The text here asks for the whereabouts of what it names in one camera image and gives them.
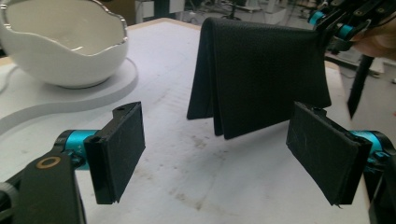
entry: white platform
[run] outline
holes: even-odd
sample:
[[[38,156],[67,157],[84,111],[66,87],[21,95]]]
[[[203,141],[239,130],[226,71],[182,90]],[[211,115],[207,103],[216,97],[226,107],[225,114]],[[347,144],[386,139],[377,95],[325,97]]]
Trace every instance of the white platform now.
[[[115,75],[88,89],[70,90],[46,84],[25,74],[15,64],[0,67],[0,83],[8,82],[0,94],[0,134],[29,120],[56,113],[95,109],[117,102],[135,86],[137,68],[125,60]]]
[[[89,223],[368,224],[362,182],[352,205],[330,206],[288,150],[287,122],[225,141],[214,135],[212,119],[186,120],[200,34],[190,27],[170,20],[135,26],[128,54],[139,70],[134,90],[96,109],[30,119],[1,134],[0,180],[50,150],[64,130],[101,129],[113,108],[141,101],[147,148],[120,203],[97,205],[89,172],[77,172]],[[349,129],[339,72],[329,67],[327,78],[328,116]]]

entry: white ceramic bowl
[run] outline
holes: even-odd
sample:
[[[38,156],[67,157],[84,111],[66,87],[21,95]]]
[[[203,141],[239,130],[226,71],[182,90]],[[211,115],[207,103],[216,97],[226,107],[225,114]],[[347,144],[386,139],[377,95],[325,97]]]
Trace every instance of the white ceramic bowl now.
[[[125,20],[92,0],[3,0],[0,40],[27,74],[67,88],[97,85],[125,60]]]

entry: black cloth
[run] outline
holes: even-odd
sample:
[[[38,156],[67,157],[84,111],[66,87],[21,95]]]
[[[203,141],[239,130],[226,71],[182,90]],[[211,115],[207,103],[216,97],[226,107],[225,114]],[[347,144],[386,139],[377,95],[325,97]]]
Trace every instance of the black cloth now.
[[[293,101],[329,106],[326,44],[315,31],[206,19],[187,118],[213,117],[230,139],[289,119]]]

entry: table surface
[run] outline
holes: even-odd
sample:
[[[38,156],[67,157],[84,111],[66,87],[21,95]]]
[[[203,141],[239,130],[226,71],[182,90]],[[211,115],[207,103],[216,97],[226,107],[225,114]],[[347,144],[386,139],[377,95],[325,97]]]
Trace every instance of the table surface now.
[[[363,182],[352,205],[330,206],[288,150],[287,121],[226,141],[214,135],[213,119],[186,119],[199,33],[168,19],[130,27],[134,89],[117,102],[32,118],[1,134],[0,180],[49,151],[64,130],[102,129],[113,108],[141,101],[147,147],[120,203],[96,204],[89,172],[76,171],[88,223],[369,223]],[[328,117],[350,129],[340,74],[329,63],[326,73]]]

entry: white tabletop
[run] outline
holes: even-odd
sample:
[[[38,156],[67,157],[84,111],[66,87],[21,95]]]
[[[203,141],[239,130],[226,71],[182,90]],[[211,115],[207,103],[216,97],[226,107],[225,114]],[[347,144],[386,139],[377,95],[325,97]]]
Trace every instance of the white tabletop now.
[[[330,206],[288,150],[287,122],[225,141],[214,135],[213,119],[186,119],[199,32],[165,19],[132,27],[134,89],[117,102],[30,119],[1,134],[0,180],[49,151],[64,130],[102,129],[113,108],[141,101],[147,147],[120,203],[96,204],[89,172],[76,172],[89,223],[368,224],[363,183],[352,205]],[[326,72],[328,117],[350,129],[339,72]]]

